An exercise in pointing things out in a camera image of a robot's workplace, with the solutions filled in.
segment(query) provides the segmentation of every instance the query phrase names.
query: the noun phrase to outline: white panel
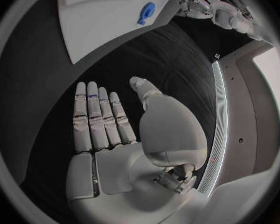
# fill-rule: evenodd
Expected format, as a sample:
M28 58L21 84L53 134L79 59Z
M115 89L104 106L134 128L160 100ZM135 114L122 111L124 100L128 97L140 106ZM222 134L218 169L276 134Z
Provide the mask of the white panel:
M152 25L169 0L58 0L64 41L73 63L125 33ZM155 13L144 26L140 12L148 3Z
M280 57L276 48L256 56L253 61L269 84L280 114Z

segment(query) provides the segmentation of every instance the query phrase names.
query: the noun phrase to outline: blue cable clip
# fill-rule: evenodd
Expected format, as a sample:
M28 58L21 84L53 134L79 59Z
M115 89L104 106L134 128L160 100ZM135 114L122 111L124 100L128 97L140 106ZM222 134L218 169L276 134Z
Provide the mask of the blue cable clip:
M153 2L149 2L146 4L140 13L140 19L138 20L138 24L145 25L145 20L151 17L155 12L155 5Z

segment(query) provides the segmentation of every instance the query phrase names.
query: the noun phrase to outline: white surface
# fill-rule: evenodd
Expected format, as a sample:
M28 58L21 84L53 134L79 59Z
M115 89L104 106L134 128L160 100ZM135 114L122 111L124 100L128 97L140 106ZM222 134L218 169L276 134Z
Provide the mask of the white surface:
M268 82L280 114L280 57L276 48L256 56L253 61Z
M169 0L58 0L59 20L72 63L125 33L152 25ZM144 26L140 12L148 3L155 13Z

